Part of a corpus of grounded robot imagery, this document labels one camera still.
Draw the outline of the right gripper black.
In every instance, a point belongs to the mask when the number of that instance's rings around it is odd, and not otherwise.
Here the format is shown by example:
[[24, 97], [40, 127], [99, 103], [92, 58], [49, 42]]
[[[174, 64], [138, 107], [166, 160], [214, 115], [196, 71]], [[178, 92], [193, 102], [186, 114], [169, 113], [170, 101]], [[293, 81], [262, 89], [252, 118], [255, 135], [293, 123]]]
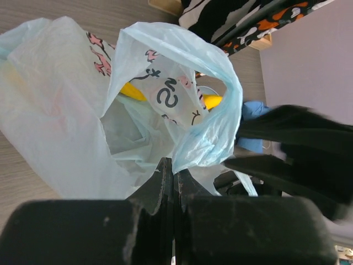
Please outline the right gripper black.
[[352, 204], [352, 126], [310, 109], [282, 105], [240, 124], [241, 137], [280, 142], [288, 162], [273, 155], [229, 158], [223, 164], [253, 176], [298, 181], [329, 220], [344, 219]]

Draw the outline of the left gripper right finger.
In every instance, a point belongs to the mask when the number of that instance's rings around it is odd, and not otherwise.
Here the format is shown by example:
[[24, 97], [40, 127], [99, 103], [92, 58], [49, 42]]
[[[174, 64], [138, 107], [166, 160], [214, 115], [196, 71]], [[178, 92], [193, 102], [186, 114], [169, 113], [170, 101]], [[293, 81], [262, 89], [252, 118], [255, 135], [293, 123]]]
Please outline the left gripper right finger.
[[319, 209], [298, 197], [214, 196], [174, 176], [177, 264], [335, 264]]

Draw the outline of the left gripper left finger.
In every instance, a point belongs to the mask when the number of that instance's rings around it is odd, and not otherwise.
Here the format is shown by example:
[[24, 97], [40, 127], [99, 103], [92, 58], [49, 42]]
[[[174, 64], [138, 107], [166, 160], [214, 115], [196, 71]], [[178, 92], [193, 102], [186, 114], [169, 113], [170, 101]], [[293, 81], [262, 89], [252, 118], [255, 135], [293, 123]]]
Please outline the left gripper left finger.
[[168, 158], [124, 200], [32, 200], [1, 233], [2, 264], [170, 264], [173, 174]]

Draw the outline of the light blue plastic bag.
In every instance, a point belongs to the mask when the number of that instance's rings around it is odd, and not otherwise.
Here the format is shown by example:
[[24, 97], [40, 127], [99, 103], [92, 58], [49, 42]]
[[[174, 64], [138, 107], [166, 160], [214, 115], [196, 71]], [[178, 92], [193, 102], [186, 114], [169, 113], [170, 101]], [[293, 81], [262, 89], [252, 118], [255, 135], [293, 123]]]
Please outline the light blue plastic bag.
[[[127, 82], [147, 100], [121, 94]], [[207, 110], [198, 86], [221, 103]], [[64, 198], [125, 199], [163, 157], [216, 194], [242, 104], [225, 53], [174, 24], [137, 22], [116, 45], [69, 17], [1, 35], [1, 131]]]

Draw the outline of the yellow fake banana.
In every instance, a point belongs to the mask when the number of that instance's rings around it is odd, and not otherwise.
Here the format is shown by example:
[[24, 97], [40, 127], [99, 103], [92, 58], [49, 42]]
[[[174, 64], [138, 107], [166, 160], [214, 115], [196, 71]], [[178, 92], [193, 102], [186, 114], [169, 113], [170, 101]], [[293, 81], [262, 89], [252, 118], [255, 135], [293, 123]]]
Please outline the yellow fake banana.
[[203, 94], [204, 104], [207, 110], [218, 106], [222, 101], [222, 96], [216, 94]]
[[125, 85], [120, 90], [120, 93], [138, 101], [146, 101], [146, 97], [141, 91], [139, 91], [130, 82], [125, 83]]

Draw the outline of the camouflage patterned fabric bag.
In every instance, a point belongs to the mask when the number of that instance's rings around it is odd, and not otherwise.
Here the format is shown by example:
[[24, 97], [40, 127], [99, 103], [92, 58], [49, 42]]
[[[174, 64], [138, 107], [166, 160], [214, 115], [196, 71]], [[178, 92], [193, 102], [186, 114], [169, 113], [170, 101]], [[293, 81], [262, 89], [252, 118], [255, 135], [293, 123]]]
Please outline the camouflage patterned fabric bag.
[[182, 1], [179, 25], [228, 56], [326, 6], [329, 1]]

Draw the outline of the blue round plate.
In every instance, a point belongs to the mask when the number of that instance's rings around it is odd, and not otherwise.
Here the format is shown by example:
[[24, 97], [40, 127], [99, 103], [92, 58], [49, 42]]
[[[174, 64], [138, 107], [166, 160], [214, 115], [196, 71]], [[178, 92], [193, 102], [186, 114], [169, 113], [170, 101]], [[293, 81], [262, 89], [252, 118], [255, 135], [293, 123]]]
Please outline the blue round plate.
[[207, 86], [198, 86], [198, 89], [200, 90], [200, 92], [202, 94], [206, 94], [206, 95], [217, 95], [218, 96], [218, 93], [210, 88], [210, 87], [207, 87]]

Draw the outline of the wooden rack frame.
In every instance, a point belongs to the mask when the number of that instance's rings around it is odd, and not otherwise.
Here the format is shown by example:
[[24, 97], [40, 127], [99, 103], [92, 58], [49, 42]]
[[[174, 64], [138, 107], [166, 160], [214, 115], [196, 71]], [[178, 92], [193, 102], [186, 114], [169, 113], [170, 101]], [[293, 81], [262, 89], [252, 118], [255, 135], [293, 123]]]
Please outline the wooden rack frame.
[[181, 27], [222, 47], [228, 42], [249, 45], [259, 35], [257, 22], [279, 1], [148, 1], [148, 4], [179, 17]]

